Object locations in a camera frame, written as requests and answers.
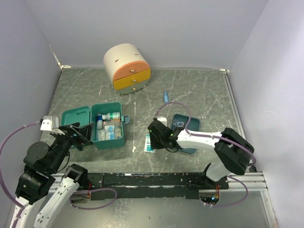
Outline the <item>blue white sachet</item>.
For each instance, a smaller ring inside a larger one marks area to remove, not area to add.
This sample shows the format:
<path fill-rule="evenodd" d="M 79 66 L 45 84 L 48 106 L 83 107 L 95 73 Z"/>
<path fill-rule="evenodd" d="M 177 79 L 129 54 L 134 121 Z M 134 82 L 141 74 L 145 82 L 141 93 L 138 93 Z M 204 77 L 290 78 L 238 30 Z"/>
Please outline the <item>blue white sachet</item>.
<path fill-rule="evenodd" d="M 149 153 L 155 153 L 156 152 L 156 150 L 152 148 L 149 134 L 146 134 L 146 137 L 145 137 L 144 152 L 149 152 Z"/>

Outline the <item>small clear measuring cup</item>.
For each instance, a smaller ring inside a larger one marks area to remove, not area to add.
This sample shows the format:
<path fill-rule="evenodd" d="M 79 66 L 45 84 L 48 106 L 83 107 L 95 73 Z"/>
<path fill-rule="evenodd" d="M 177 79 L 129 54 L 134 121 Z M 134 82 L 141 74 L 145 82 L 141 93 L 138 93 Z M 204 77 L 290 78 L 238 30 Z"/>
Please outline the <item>small clear measuring cup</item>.
<path fill-rule="evenodd" d="M 185 125 L 185 123 L 184 122 L 180 122 L 180 121 L 177 121 L 176 123 L 175 123 L 175 126 L 176 127 L 183 127 Z"/>

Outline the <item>elastic bandage roll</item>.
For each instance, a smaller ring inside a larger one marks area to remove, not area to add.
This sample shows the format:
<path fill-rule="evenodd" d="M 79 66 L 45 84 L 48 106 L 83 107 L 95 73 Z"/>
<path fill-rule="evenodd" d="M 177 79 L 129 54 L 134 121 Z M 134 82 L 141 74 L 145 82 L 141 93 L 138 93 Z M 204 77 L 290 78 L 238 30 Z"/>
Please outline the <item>elastic bandage roll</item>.
<path fill-rule="evenodd" d="M 104 141 L 105 140 L 105 130 L 103 128 L 103 120 L 102 115 L 98 114 L 96 117 L 96 139 L 98 141 Z"/>

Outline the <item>small blue white packets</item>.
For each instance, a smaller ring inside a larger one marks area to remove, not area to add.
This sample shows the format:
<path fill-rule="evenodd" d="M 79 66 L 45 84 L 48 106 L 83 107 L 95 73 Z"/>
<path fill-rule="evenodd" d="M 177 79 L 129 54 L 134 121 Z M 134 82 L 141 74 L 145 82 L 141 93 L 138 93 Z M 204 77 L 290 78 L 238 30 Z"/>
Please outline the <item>small blue white packets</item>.
<path fill-rule="evenodd" d="M 105 122 L 104 123 L 105 140 L 120 139 L 123 135 L 121 122 Z"/>

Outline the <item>teal medicine box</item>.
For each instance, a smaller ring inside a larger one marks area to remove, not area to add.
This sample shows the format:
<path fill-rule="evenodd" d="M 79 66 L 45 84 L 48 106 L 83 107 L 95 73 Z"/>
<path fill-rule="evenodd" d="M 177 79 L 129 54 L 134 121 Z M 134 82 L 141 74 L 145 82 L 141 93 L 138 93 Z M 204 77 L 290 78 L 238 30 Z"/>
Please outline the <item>teal medicine box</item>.
<path fill-rule="evenodd" d="M 130 118 L 122 113 L 119 102 L 95 104 L 64 111 L 62 125 L 80 123 L 85 126 L 93 123 L 91 143 L 99 150 L 120 148 L 125 145 L 124 126 Z"/>

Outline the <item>white plastic bottle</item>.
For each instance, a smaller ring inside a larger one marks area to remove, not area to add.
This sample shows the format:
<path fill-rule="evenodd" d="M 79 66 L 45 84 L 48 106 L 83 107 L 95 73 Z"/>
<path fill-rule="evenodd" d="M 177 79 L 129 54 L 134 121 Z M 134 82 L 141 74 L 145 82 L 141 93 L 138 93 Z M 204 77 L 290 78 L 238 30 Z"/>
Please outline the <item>white plastic bottle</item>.
<path fill-rule="evenodd" d="M 120 120 L 120 119 L 121 119 L 120 112 L 112 112 L 112 113 L 107 113 L 107 114 L 102 115 L 103 121 Z"/>

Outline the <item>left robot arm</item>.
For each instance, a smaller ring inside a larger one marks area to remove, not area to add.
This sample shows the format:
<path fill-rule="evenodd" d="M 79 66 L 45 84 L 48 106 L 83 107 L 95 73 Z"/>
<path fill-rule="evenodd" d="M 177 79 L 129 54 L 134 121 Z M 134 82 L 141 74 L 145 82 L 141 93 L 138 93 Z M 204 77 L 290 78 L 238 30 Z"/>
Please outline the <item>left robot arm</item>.
<path fill-rule="evenodd" d="M 16 188 L 16 207 L 10 227 L 50 227 L 55 215 L 62 209 L 75 190 L 89 186 L 87 169 L 72 164 L 64 173 L 56 193 L 41 208 L 43 201 L 55 182 L 54 174 L 68 156 L 72 146 L 82 150 L 91 142 L 94 124 L 81 126 L 79 122 L 59 126 L 48 118 L 40 120 L 41 130 L 49 132 L 55 140 L 51 145 L 45 142 L 32 144 L 24 158 L 25 168 Z"/>

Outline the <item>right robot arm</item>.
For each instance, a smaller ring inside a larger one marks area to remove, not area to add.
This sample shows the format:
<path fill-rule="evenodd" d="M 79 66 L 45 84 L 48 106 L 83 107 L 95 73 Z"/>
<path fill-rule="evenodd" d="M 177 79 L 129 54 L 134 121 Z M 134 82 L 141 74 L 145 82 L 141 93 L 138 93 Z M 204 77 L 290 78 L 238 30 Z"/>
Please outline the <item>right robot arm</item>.
<path fill-rule="evenodd" d="M 152 149 L 214 151 L 218 160 L 207 166 L 201 178 L 207 189 L 212 189 L 221 178 L 231 173 L 244 175 L 250 161 L 256 162 L 254 147 L 231 128 L 215 133 L 190 131 L 186 126 L 171 129 L 155 118 L 148 130 Z"/>

